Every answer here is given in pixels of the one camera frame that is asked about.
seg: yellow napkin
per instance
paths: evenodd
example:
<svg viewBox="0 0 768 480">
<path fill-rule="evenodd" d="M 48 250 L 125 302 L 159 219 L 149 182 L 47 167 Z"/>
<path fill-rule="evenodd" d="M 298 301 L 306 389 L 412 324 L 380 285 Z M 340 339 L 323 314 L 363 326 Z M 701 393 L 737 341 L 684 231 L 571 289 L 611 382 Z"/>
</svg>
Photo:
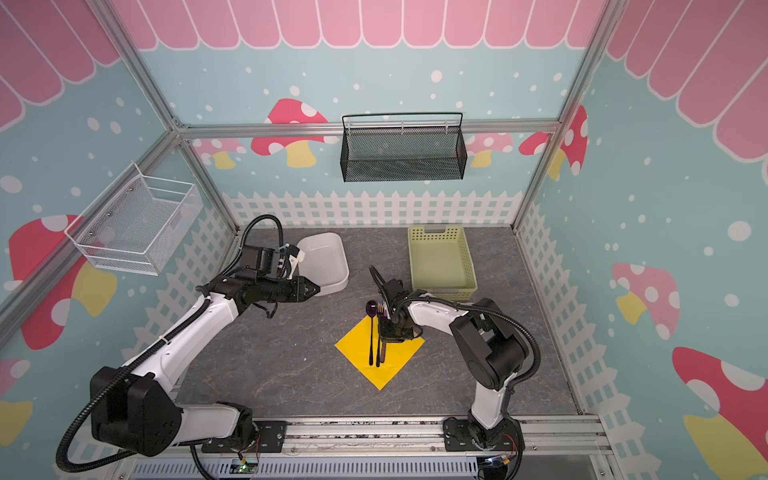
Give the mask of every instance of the yellow napkin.
<svg viewBox="0 0 768 480">
<path fill-rule="evenodd" d="M 403 343 L 387 343 L 384 363 L 376 367 L 376 340 L 379 336 L 378 317 L 373 317 L 373 365 L 368 365 L 371 346 L 371 317 L 366 316 L 355 325 L 339 342 L 336 348 L 360 371 L 370 382 L 381 390 L 395 378 L 397 372 L 411 359 L 414 353 L 424 344 L 424 339 L 406 340 Z"/>
</svg>

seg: white wire basket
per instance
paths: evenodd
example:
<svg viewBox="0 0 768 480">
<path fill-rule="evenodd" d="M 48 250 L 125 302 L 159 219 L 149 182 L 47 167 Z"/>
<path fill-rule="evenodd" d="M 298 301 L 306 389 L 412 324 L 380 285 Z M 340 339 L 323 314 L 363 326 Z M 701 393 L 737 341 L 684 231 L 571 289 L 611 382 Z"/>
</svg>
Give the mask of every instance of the white wire basket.
<svg viewBox="0 0 768 480">
<path fill-rule="evenodd" d="M 134 167 L 135 176 L 95 214 L 86 216 L 104 194 L 99 195 L 65 233 L 97 268 L 160 275 L 203 201 L 195 184 L 149 177 L 136 164 L 129 168 Z"/>
</svg>

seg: black wire basket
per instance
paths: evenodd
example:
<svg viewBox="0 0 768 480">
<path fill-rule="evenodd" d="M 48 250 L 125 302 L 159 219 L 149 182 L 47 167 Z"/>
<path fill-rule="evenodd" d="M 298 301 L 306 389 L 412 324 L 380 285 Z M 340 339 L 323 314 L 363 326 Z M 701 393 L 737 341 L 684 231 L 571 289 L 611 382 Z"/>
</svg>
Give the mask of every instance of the black wire basket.
<svg viewBox="0 0 768 480">
<path fill-rule="evenodd" d="M 455 112 L 343 116 L 344 181 L 464 178 L 463 117 Z"/>
</svg>

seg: yellow basket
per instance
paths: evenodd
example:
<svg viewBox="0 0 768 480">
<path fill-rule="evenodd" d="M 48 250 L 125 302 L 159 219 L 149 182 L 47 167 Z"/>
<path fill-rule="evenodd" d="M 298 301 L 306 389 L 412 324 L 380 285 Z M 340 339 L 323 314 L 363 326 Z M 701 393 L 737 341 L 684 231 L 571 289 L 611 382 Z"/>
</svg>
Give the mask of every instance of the yellow basket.
<svg viewBox="0 0 768 480">
<path fill-rule="evenodd" d="M 414 290 L 426 290 L 434 296 L 455 302 L 465 302 L 477 291 L 475 266 L 463 227 L 410 227 L 408 254 Z"/>
</svg>

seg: red mushroom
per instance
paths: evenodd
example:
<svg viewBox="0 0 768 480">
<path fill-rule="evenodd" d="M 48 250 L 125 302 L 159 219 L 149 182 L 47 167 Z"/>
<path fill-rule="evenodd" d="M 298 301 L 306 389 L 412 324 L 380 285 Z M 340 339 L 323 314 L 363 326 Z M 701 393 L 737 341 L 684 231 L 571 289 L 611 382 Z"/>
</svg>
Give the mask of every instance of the red mushroom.
<svg viewBox="0 0 768 480">
<path fill-rule="evenodd" d="M 282 98 L 272 108 L 268 124 L 326 124 L 328 121 L 317 110 L 293 98 Z M 294 168 L 312 167 L 317 159 L 310 151 L 308 141 L 335 144 L 338 137 L 285 137 L 254 138 L 250 144 L 256 154 L 267 156 L 281 151 L 288 152 L 288 166 Z"/>
<path fill-rule="evenodd" d="M 236 138 L 198 138 L 192 142 L 192 146 L 204 164 L 210 165 L 210 158 L 213 157 L 214 165 L 219 170 L 235 168 L 235 163 L 227 152 L 233 151 L 238 154 L 246 152 L 243 144 Z"/>
<path fill-rule="evenodd" d="M 470 167 L 485 168 L 491 164 L 491 152 L 502 151 L 509 153 L 515 149 L 510 134 L 477 134 L 465 142 L 467 153 L 475 155 Z"/>
<path fill-rule="evenodd" d="M 704 461 L 720 478 L 768 473 L 768 382 L 693 349 L 677 347 L 672 364 L 686 386 L 718 415 L 683 417 Z"/>
<path fill-rule="evenodd" d="M 15 288 L 64 240 L 64 228 L 75 215 L 56 215 L 27 223 L 8 239 L 14 280 L 6 282 Z M 118 278 L 95 269 L 81 258 L 58 281 L 56 286 L 22 324 L 22 335 L 33 350 L 44 349 L 55 342 L 69 316 L 71 299 L 80 301 L 91 316 L 98 316 L 118 288 Z"/>
<path fill-rule="evenodd" d="M 615 263 L 613 268 L 616 284 L 629 290 L 627 295 L 616 299 L 624 318 L 635 325 L 646 310 L 656 325 L 661 339 L 667 340 L 677 328 L 680 319 L 680 294 L 672 274 L 658 268 L 643 265 Z"/>
<path fill-rule="evenodd" d="M 560 168 L 566 158 L 568 164 L 571 165 L 573 175 L 578 175 L 581 172 L 581 167 L 584 166 L 584 156 L 587 154 L 587 134 L 587 111 L 583 106 L 579 106 L 576 117 L 571 123 L 571 127 L 565 132 L 565 139 L 554 155 L 552 165 L 549 166 L 548 173 L 552 180 L 560 180 Z M 543 151 L 547 138 L 547 134 L 541 132 L 531 135 L 520 145 L 520 153 L 533 155 Z"/>
<path fill-rule="evenodd" d="M 0 397 L 29 370 L 29 361 L 0 360 Z M 0 402 L 0 446 L 11 445 L 32 415 L 32 402 Z"/>
</svg>

